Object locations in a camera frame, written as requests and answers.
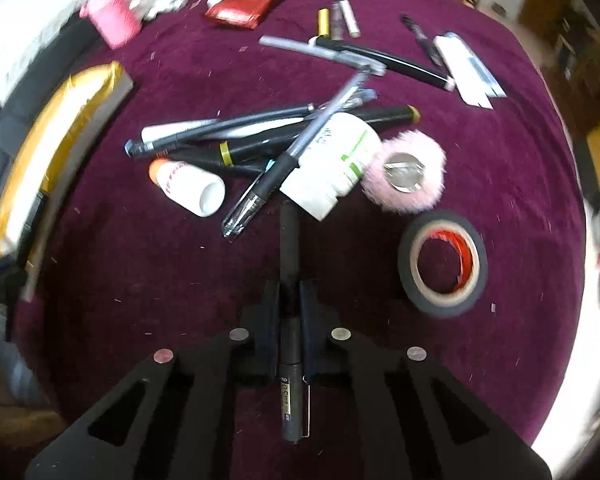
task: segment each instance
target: pink bottle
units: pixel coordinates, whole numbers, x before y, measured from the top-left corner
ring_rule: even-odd
[[[87,16],[111,48],[123,46],[141,29],[128,0],[89,0],[80,9],[80,17]]]

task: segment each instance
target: orange cap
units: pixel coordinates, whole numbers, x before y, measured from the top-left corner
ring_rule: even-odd
[[[160,170],[162,165],[168,161],[168,158],[156,158],[151,164],[149,164],[149,178],[156,186],[159,186],[158,170]]]

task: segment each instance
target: purple tablecloth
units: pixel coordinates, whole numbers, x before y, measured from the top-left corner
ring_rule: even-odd
[[[321,103],[352,73],[258,44],[263,34],[306,41],[318,9],[333,0],[286,0],[254,31],[208,22],[206,0],[196,1],[94,60],[121,61],[138,89],[67,200],[38,297],[17,320],[20,347],[36,368],[48,368],[69,419],[155,349],[236,326],[240,307],[278,272],[279,200],[229,245],[219,223],[246,181],[230,183],[219,213],[197,218],[164,197],[147,164],[126,157],[124,142],[148,124]],[[358,188],[322,223],[303,215],[304,273],[317,279],[321,300],[339,308],[345,326],[383,344],[423,346],[532,442],[562,381],[584,284],[582,202],[560,119],[522,47],[491,18],[452,0],[351,1],[360,44],[428,64],[400,24],[406,12],[432,37],[460,34],[507,93],[485,110],[392,72],[369,85],[378,105],[421,110],[419,129],[447,154],[439,207],[481,233],[490,276],[464,316],[423,316],[396,269],[411,217],[381,212]],[[235,478],[360,476],[346,394],[315,392],[312,437],[297,447],[280,441],[277,388],[244,392],[238,401]]]

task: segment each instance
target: black pen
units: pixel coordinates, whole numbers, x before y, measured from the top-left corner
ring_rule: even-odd
[[[400,17],[400,21],[416,35],[416,42],[424,50],[424,53],[429,56],[429,59],[432,60],[433,64],[437,67],[444,68],[440,54],[429,41],[429,38],[426,37],[420,26],[414,23],[414,21],[406,14],[403,14]]]

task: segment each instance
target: red inner ring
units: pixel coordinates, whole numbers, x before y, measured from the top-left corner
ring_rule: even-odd
[[[456,250],[456,253],[458,253],[458,257],[460,258],[460,272],[458,273],[458,282],[450,294],[457,292],[466,285],[469,281],[469,276],[471,276],[471,273],[474,270],[474,258],[471,254],[469,244],[461,235],[447,229],[431,231],[429,232],[429,235],[427,235],[427,238],[429,240],[443,240],[451,244]]]

